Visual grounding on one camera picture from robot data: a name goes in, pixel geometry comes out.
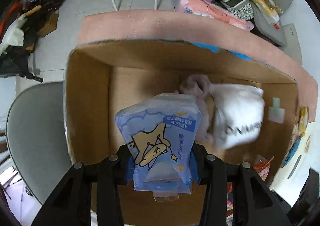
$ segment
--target floor tile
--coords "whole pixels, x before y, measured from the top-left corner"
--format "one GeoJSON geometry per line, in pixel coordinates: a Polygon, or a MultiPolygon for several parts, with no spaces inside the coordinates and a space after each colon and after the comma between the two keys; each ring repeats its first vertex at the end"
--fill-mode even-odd
{"type": "Polygon", "coordinates": [[[59,19],[65,19],[79,12],[79,5],[83,0],[66,0],[59,9],[59,19]]]}
{"type": "MultiPolygon", "coordinates": [[[[40,72],[40,74],[38,75],[39,77],[43,78],[43,83],[49,83],[49,82],[58,82],[58,81],[63,81],[64,79],[64,69],[62,70],[54,70],[54,71],[43,71],[40,72]]],[[[22,78],[22,77],[17,77],[17,79],[19,80],[19,93],[24,91],[25,89],[40,84],[39,82],[35,81],[35,80],[29,80],[26,78],[22,78]]]]}
{"type": "Polygon", "coordinates": [[[21,224],[22,226],[31,226],[33,220],[35,219],[36,215],[40,211],[42,205],[37,200],[34,202],[34,205],[30,207],[29,212],[22,218],[21,224]]]}
{"type": "Polygon", "coordinates": [[[158,9],[174,11],[173,0],[158,0],[158,9]]]}
{"type": "Polygon", "coordinates": [[[9,186],[6,191],[10,195],[11,199],[7,198],[9,208],[17,218],[19,222],[22,222],[22,226],[29,226],[24,224],[24,219],[30,212],[31,208],[34,207],[38,201],[33,196],[28,195],[25,192],[25,184],[23,181],[19,181],[9,186]]]}
{"type": "Polygon", "coordinates": [[[82,2],[78,6],[78,13],[101,10],[101,9],[106,9],[111,7],[113,7],[111,0],[82,0],[82,2]]]}
{"type": "Polygon", "coordinates": [[[40,38],[35,50],[36,68],[40,71],[64,69],[68,54],[76,46],[82,18],[78,15],[58,20],[58,28],[40,38]]]}
{"type": "Polygon", "coordinates": [[[132,0],[131,9],[154,9],[155,0],[132,0]]]}
{"type": "MultiPolygon", "coordinates": [[[[129,9],[130,9],[130,6],[121,6],[119,8],[119,10],[129,10],[129,9]]],[[[99,10],[94,10],[94,11],[89,11],[89,12],[85,12],[85,13],[80,13],[79,16],[83,20],[83,18],[86,17],[86,16],[90,16],[90,15],[94,15],[94,14],[100,14],[100,13],[106,13],[106,12],[112,12],[112,11],[115,11],[114,7],[110,7],[110,8],[106,8],[106,9],[99,9],[99,10]]]]}

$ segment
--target black device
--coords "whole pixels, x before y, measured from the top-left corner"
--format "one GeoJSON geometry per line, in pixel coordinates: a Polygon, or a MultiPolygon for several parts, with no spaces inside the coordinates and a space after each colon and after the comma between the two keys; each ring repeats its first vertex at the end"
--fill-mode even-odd
{"type": "MultiPolygon", "coordinates": [[[[27,21],[21,28],[24,32],[24,43],[36,45],[38,40],[37,32],[40,30],[51,11],[56,11],[65,0],[41,0],[34,6],[41,6],[41,9],[28,16],[27,21]]],[[[19,75],[20,77],[43,82],[43,78],[33,75],[28,70],[28,58],[31,51],[24,47],[9,46],[5,53],[0,55],[0,77],[10,77],[19,75]]]]}
{"type": "MultiPolygon", "coordinates": [[[[278,198],[248,162],[225,164],[194,143],[189,167],[194,181],[206,185],[200,226],[226,225],[227,182],[233,183],[233,226],[292,225],[278,198]]],[[[89,226],[93,182],[98,185],[98,225],[124,225],[117,186],[128,185],[133,171],[134,161],[126,145],[99,164],[75,163],[50,194],[32,226],[89,226]]]]}

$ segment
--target brown box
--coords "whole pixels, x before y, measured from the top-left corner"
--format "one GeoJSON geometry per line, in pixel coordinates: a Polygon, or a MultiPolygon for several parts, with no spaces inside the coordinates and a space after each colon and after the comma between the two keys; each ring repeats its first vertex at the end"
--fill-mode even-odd
{"type": "MultiPolygon", "coordinates": [[[[275,176],[288,149],[298,115],[297,82],[263,63],[187,42],[157,40],[108,41],[77,47],[70,55],[66,77],[68,149],[73,162],[101,162],[125,144],[115,114],[164,92],[173,92],[193,73],[207,74],[212,83],[249,84],[264,90],[265,113],[259,138],[250,144],[209,153],[225,162],[254,162],[257,154],[270,159],[267,183],[275,176]],[[268,120],[272,99],[285,109],[284,123],[268,120]]],[[[124,223],[129,225],[197,225],[205,186],[193,185],[192,194],[173,202],[155,202],[152,192],[119,186],[124,223]]],[[[93,186],[92,208],[95,210],[93,186]]]]}
{"type": "Polygon", "coordinates": [[[46,35],[50,34],[54,30],[57,29],[57,22],[58,22],[59,13],[51,12],[47,22],[44,26],[37,32],[37,34],[41,37],[45,37],[46,35]]]}

